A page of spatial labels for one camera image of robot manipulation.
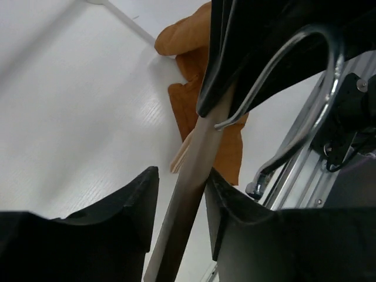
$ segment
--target black cable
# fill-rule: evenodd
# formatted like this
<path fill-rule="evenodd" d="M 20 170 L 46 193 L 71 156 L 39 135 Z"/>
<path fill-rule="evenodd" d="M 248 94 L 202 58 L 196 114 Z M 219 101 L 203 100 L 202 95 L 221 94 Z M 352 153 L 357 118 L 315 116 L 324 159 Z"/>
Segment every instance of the black cable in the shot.
<path fill-rule="evenodd" d="M 367 143 L 369 141 L 371 141 L 373 139 L 373 137 L 375 136 L 375 133 L 374 132 L 373 134 L 370 134 L 362 143 L 360 143 L 355 149 L 354 151 L 352 151 L 352 153 L 349 155 L 348 158 L 346 158 L 339 166 L 336 166 L 335 168 L 331 169 L 331 166 L 332 164 L 327 162 L 327 170 L 329 172 L 337 172 L 339 171 L 340 169 L 342 169 L 344 166 L 348 165 L 348 163 L 353 159 L 355 158 L 355 156 L 360 152 L 360 150 L 365 146 L 367 145 Z"/>

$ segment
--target curved metal rod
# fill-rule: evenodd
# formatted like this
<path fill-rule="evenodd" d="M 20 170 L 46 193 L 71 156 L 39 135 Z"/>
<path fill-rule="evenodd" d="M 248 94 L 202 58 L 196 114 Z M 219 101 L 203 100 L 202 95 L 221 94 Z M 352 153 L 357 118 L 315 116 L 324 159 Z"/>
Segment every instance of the curved metal rod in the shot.
<path fill-rule="evenodd" d="M 311 110 L 309 111 L 306 122 L 302 128 L 283 150 L 279 150 L 273 158 L 263 164 L 258 170 L 253 180 L 252 191 L 249 190 L 249 186 L 247 187 L 247 193 L 251 194 L 256 200 L 261 198 L 264 193 L 268 176 L 294 156 L 294 154 L 296 154 L 305 143 L 316 134 L 317 130 L 328 115 L 339 88 L 338 84 L 344 65 L 344 42 L 341 34 L 333 28 L 324 25 L 308 25 L 301 28 L 272 57 L 258 76 L 256 82 L 236 113 L 224 122 L 215 125 L 215 128 L 220 130 L 228 125 L 236 123 L 245 114 L 257 92 L 261 89 L 268 75 L 279 63 L 281 58 L 302 39 L 315 33 L 321 34 L 328 44 L 328 64 L 323 85 L 317 92 L 316 98 L 313 100 L 314 102 L 311 105 Z"/>

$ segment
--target orange cloth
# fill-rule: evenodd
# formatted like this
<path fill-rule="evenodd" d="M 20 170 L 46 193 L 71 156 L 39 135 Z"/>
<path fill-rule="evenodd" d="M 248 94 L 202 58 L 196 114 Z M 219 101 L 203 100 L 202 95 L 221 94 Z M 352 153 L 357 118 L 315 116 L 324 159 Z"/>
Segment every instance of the orange cloth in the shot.
<path fill-rule="evenodd" d="M 167 27 L 155 42 L 159 54 L 177 55 L 176 63 L 188 81 L 184 85 L 175 83 L 168 88 L 183 140 L 194 129 L 198 118 L 196 103 L 208 60 L 211 9 L 211 2 L 204 4 L 192 16 Z M 214 162 L 214 168 L 232 185 L 238 185 L 243 152 L 240 131 L 246 120 L 247 116 L 224 130 Z"/>

